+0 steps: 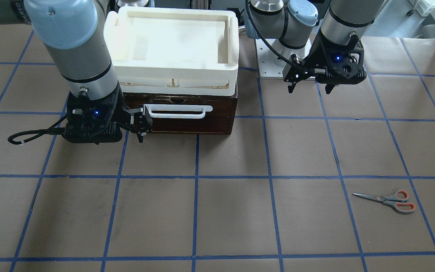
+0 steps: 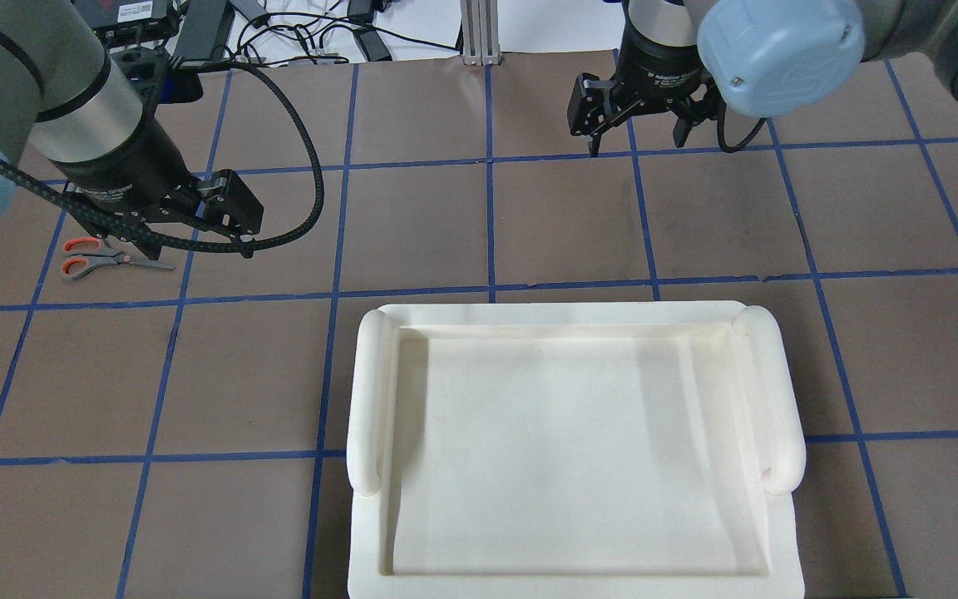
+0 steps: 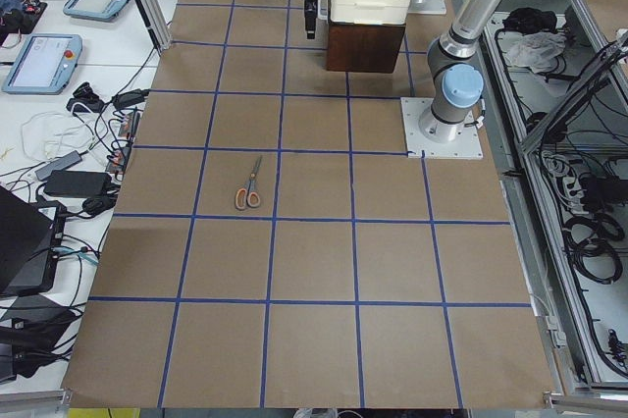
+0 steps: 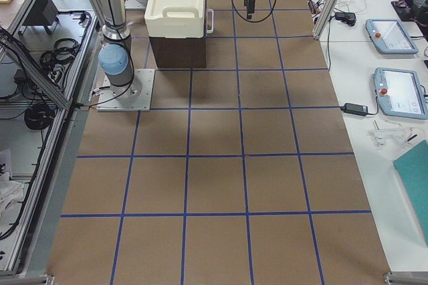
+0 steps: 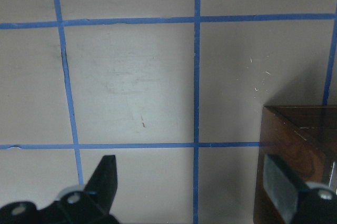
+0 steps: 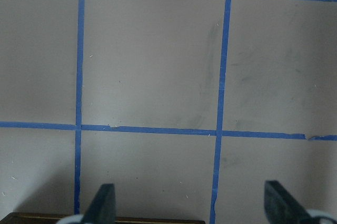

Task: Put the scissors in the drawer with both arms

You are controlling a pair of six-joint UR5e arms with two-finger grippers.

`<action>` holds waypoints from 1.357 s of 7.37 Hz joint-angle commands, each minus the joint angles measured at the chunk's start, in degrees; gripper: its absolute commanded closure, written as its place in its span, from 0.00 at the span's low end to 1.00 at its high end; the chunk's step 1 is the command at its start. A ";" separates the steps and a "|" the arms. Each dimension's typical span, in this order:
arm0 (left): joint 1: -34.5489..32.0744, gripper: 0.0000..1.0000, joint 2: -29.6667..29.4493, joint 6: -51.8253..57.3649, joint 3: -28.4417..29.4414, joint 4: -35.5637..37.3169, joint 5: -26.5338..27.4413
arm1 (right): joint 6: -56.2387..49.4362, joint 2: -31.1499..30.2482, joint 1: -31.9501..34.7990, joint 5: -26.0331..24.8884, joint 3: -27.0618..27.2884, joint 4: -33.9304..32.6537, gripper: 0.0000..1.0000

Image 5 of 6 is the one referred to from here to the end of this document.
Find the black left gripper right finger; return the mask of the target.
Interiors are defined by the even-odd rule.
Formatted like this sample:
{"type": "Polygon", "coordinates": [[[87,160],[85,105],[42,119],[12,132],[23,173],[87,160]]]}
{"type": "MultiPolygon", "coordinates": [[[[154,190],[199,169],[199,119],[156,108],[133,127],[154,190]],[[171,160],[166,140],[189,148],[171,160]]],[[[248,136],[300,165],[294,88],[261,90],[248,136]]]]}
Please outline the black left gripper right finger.
{"type": "Polygon", "coordinates": [[[277,155],[264,156],[263,189],[284,223],[336,223],[336,190],[304,181],[277,155]]]}

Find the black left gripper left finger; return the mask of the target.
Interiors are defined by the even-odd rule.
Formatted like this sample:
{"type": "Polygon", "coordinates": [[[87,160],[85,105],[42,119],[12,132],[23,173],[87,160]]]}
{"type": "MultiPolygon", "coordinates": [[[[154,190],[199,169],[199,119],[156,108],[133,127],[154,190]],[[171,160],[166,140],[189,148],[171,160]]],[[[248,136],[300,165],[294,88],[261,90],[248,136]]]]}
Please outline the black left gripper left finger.
{"type": "Polygon", "coordinates": [[[116,223],[110,214],[116,195],[116,157],[103,156],[84,187],[68,187],[47,207],[30,201],[1,207],[1,223],[116,223]]]}

